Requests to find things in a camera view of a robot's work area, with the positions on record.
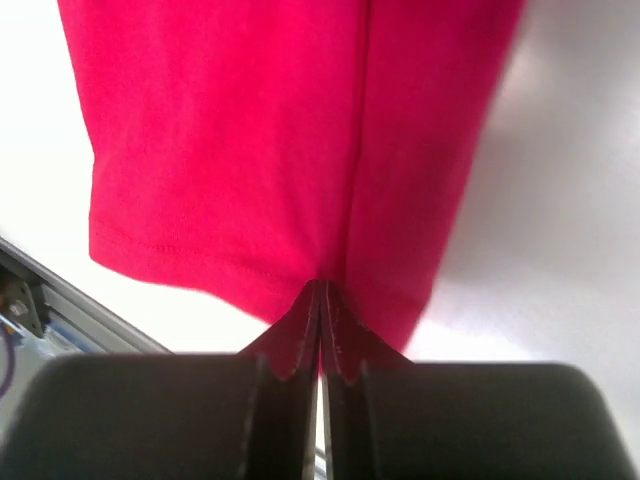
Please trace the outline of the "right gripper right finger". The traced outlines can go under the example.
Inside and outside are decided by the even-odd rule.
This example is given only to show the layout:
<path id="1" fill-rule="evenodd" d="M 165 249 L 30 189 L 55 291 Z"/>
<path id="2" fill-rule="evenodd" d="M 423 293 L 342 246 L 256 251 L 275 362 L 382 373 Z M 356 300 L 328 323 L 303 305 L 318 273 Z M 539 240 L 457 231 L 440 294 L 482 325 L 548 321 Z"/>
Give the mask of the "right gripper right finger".
<path id="1" fill-rule="evenodd" d="M 633 479 L 596 385 L 562 363 L 415 363 L 318 286 L 332 479 Z"/>

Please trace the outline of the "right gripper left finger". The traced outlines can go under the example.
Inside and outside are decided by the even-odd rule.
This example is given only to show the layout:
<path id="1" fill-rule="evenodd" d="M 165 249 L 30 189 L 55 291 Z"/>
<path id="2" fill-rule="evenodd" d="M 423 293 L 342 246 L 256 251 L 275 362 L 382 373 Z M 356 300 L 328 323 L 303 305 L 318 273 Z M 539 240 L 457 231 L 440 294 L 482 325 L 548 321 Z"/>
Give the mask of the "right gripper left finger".
<path id="1" fill-rule="evenodd" d="M 310 479 L 316 281 L 235 354 L 75 355 L 30 383 L 5 479 Z"/>

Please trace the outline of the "magenta t shirt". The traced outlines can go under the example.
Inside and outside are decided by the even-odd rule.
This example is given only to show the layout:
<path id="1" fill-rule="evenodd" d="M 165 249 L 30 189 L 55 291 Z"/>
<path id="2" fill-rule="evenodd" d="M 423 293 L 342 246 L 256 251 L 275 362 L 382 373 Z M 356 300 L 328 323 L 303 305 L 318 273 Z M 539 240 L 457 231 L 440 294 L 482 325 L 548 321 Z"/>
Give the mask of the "magenta t shirt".
<path id="1" fill-rule="evenodd" d="M 89 254 L 267 321 L 335 282 L 403 349 L 521 1 L 62 1 Z"/>

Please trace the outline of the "aluminium mounting rail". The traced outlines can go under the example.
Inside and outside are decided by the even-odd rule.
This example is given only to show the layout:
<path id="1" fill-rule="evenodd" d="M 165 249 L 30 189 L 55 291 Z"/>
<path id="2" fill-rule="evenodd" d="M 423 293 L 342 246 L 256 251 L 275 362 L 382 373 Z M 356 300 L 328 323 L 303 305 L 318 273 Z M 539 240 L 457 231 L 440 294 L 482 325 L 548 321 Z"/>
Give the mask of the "aluminium mounting rail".
<path id="1" fill-rule="evenodd" d="M 29 339 L 60 340 L 84 352 L 169 352 L 5 239 L 1 321 Z"/>

